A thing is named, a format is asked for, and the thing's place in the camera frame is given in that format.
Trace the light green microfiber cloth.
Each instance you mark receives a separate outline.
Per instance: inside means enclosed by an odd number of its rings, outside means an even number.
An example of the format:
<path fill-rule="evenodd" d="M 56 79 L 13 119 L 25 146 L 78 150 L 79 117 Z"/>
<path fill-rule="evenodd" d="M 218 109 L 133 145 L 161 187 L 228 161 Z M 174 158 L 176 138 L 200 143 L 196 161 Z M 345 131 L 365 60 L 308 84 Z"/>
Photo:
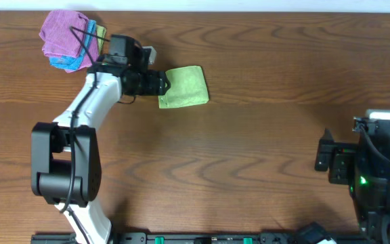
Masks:
<path fill-rule="evenodd" d="M 209 92 L 200 66 L 185 66 L 165 72 L 171 88 L 158 97 L 159 108 L 182 108 L 206 104 Z"/>

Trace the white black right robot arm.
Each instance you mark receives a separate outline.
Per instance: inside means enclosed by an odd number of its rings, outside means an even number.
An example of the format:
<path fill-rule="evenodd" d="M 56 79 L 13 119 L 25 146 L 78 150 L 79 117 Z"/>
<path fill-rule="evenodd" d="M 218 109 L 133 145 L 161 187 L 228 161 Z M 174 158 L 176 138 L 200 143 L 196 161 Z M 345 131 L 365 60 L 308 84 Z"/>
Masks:
<path fill-rule="evenodd" d="M 319 140 L 314 168 L 331 184 L 346 185 L 360 236 L 335 237 L 319 224 L 298 230 L 291 243 L 390 243 L 390 111 L 354 119 L 357 143 L 337 142 L 329 130 Z"/>

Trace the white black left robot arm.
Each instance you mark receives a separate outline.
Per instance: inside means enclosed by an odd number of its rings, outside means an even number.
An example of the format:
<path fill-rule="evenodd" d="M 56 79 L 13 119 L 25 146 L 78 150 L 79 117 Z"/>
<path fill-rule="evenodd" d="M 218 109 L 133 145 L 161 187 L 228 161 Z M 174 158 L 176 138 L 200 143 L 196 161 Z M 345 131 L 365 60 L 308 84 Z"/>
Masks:
<path fill-rule="evenodd" d="M 35 234 L 32 243 L 121 243 L 97 198 L 102 180 L 97 131 L 123 96 L 161 96 L 171 83 L 165 72 L 150 70 L 152 46 L 124 35 L 108 39 L 110 49 L 87 70 L 85 84 L 70 106 L 31 133 L 31 188 L 55 206 L 72 234 Z"/>

